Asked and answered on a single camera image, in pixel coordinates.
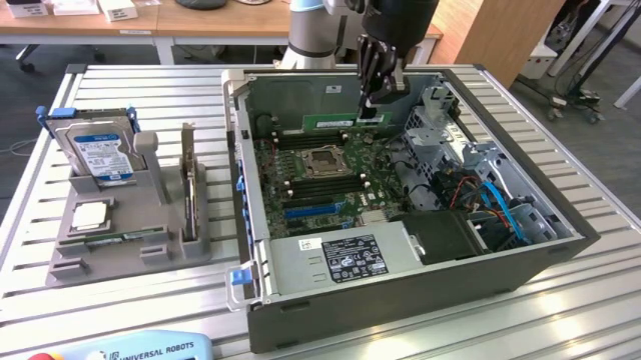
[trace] warning label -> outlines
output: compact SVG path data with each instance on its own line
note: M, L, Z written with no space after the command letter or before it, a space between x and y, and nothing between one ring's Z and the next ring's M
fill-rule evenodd
M322 252L335 283L389 272L374 235L323 242Z

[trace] hard drive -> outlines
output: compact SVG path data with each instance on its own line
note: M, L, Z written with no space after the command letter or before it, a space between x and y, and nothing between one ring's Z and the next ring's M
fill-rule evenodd
M114 186L133 182L134 171L147 168L134 150L135 131L126 115L46 123L76 176L94 176L102 186Z

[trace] slotted metal table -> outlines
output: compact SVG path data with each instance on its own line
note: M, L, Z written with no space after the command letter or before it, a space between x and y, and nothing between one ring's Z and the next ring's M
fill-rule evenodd
M640 220L492 75L466 65L450 69L589 219L601 240L512 293L278 352L253 354L245 313L227 310L225 294L223 271L238 263L239 249L223 69L221 65L90 66L84 73L64 76L52 107L134 105L142 129L158 131L163 164L178 162L182 123L195 123L198 157L207 166L214 259L198 268L47 289L47 262L70 190L70 165L43 132L0 228L0 357L24 359L38 350L142 329L207 334L217 359L641 356ZM488 136L465 108L462 120L480 139Z

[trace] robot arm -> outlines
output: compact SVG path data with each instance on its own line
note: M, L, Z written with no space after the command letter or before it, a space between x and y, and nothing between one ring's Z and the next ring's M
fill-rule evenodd
M358 115L372 119L377 106L410 93L404 59L424 40L440 0L345 0L364 14L366 34L358 37Z
M410 92L404 59L425 38L438 4L440 0L293 0L290 46L279 67L333 68L337 46L354 47L358 114L372 119L377 106Z

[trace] motherboard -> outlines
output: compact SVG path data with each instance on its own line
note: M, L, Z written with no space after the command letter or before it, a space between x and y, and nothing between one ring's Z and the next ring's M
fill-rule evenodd
M410 201L381 127L273 134L257 139L273 239L388 221Z

